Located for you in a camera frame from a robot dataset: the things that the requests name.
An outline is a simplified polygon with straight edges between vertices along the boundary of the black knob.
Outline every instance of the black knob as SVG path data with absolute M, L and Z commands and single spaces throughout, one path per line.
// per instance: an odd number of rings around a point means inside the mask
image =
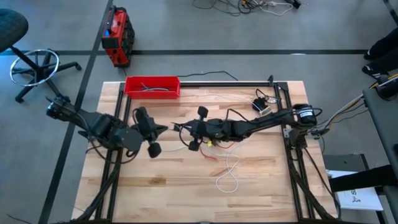
M 148 153 L 151 158 L 156 158 L 162 152 L 160 144 L 155 142 L 149 145 Z
M 204 106 L 199 106 L 198 108 L 198 114 L 199 116 L 203 118 L 207 118 L 207 114 L 209 113 L 209 110 L 205 108 Z
M 199 150 L 199 142 L 197 142 L 197 141 L 191 141 L 191 142 L 189 143 L 188 149 L 191 150 L 191 151 L 195 151 L 195 152 L 196 152 L 197 150 Z

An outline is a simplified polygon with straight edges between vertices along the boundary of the red bin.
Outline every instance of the red bin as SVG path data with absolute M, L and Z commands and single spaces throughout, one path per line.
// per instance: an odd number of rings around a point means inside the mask
M 167 91 L 151 88 L 164 88 Z M 176 76 L 127 77 L 124 93 L 132 99 L 177 99 L 180 97 L 180 80 Z

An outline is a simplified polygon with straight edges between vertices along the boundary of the wooden table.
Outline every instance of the wooden table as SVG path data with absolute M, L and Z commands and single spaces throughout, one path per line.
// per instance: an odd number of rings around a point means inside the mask
M 307 103 L 303 82 L 288 82 L 292 104 Z M 114 114 L 119 82 L 105 82 L 99 98 L 98 111 Z M 249 102 L 236 97 L 222 97 L 210 94 L 232 94 L 248 100 L 255 97 L 256 87 L 199 87 L 182 88 L 177 100 L 132 100 L 131 110 L 145 106 L 148 114 L 157 124 L 172 127 L 171 122 L 184 123 L 197 119 L 199 106 L 209 109 L 208 119 L 224 118 L 227 108 L 238 110 L 248 119 L 257 116 Z M 274 95 L 269 87 L 260 88 L 267 95 Z M 121 111 L 127 97 L 124 97 Z M 241 119 L 231 113 L 229 118 Z M 187 142 L 191 137 L 183 132 Z M 158 142 L 163 150 L 177 149 L 183 144 L 178 133 L 166 131 Z M 326 179 L 318 141 L 308 139 L 308 150 Z M 226 159 L 217 161 L 205 159 L 200 152 L 187 148 L 163 152 L 151 159 L 147 144 L 142 145 L 139 155 L 121 167 L 116 197 L 114 222 L 294 222 L 297 221 L 286 155 L 280 126 L 253 134 L 233 154 L 240 157 L 233 174 L 239 182 L 239 189 L 227 194 L 216 188 L 215 180 L 227 172 Z M 211 147 L 216 153 L 227 153 L 228 149 Z M 229 166 L 236 159 L 229 159 Z M 333 200 L 304 154 L 308 182 L 313 194 L 332 215 L 336 216 Z M 80 186 L 73 211 L 78 217 L 100 189 L 104 167 L 94 151 L 87 154 Z M 235 183 L 230 176 L 222 179 L 220 187 L 233 190 Z M 308 217 L 305 201 L 300 190 L 302 208 Z M 104 211 L 107 211 L 105 199 Z

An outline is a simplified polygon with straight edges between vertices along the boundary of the black handle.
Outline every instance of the black handle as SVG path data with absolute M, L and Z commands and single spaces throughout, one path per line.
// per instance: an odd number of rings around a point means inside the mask
M 112 23 L 113 23 L 113 17 L 114 13 L 116 12 L 116 6 L 111 7 L 111 14 L 108 16 L 108 21 L 106 22 L 106 30 L 108 33 L 111 35 L 112 34 Z

